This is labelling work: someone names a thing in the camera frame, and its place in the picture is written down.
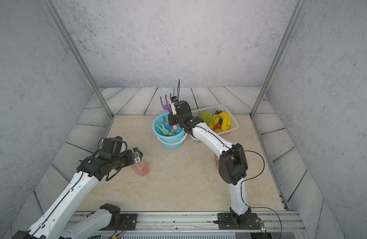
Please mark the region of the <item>light blue fork white handle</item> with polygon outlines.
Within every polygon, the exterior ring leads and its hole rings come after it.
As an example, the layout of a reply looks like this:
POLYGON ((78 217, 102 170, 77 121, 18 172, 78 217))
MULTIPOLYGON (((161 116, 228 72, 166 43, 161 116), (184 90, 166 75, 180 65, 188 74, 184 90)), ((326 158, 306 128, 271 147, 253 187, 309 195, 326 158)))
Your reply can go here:
POLYGON ((164 124, 159 122, 157 123, 157 128, 162 132, 164 136, 168 136, 170 131, 164 127, 164 124))

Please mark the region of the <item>purple rake pink handle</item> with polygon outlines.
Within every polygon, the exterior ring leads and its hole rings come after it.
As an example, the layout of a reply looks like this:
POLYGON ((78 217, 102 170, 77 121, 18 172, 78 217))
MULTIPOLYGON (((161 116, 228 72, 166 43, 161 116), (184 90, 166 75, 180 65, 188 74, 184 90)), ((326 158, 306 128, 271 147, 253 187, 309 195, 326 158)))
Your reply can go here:
POLYGON ((162 108, 169 111, 170 113, 172 113, 172 108, 171 108, 171 104, 170 101, 167 99, 167 95, 165 95, 165 104, 163 103, 162 97, 160 97, 160 102, 162 105, 162 108))

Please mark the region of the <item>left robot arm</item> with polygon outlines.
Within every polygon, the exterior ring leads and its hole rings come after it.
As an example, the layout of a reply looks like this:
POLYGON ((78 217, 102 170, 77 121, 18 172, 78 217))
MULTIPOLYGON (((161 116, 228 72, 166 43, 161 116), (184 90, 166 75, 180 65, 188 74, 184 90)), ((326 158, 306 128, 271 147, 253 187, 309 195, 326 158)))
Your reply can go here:
POLYGON ((102 179, 109 181, 111 171, 118 173, 142 160, 143 153, 138 148, 128 149, 127 142, 119 136, 102 138, 99 143, 102 145, 81 162, 50 208, 28 230, 17 231, 14 239, 87 239, 100 230, 127 230, 121 209, 112 204, 102 205, 84 220, 66 228, 81 202, 102 179))

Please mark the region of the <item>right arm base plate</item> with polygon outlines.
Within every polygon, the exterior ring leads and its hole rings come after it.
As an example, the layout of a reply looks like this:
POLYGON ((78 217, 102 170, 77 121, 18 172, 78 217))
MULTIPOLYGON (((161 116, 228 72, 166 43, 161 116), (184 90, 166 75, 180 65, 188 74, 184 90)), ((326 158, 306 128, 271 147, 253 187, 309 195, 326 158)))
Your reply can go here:
POLYGON ((244 215, 242 218, 231 213, 219 213, 217 220, 213 223, 218 225, 219 230, 260 230, 262 228, 255 213, 244 215))

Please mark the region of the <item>pink spray bottle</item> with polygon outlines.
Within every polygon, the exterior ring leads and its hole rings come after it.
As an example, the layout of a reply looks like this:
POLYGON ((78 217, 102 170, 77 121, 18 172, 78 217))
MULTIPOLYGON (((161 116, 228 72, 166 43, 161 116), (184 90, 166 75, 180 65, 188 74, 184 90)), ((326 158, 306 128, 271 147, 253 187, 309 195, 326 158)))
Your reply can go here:
POLYGON ((146 160, 141 160, 133 164, 131 167, 138 176, 148 175, 151 169, 150 164, 146 160))

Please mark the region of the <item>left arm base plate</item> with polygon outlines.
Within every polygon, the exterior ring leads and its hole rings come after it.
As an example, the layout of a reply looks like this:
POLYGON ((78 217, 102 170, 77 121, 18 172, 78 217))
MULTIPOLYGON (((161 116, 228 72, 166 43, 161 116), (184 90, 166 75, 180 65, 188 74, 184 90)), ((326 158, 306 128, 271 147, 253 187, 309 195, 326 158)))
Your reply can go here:
POLYGON ((103 231, 134 231, 138 214, 115 213, 112 215, 109 225, 102 228, 103 231))

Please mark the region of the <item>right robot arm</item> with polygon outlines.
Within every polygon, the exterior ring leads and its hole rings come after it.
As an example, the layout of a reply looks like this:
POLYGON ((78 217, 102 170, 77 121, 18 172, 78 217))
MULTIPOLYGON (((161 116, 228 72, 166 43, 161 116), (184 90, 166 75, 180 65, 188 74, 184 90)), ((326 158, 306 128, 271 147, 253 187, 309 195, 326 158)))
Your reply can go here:
POLYGON ((193 116, 186 101, 179 101, 176 96, 171 97, 171 112, 168 122, 171 126, 179 125, 186 133, 202 141, 217 156, 219 175, 228 184, 231 197, 231 222, 239 228, 251 214, 247 206, 247 194, 243 181, 247 176, 247 161, 243 147, 217 135, 198 116, 193 116))

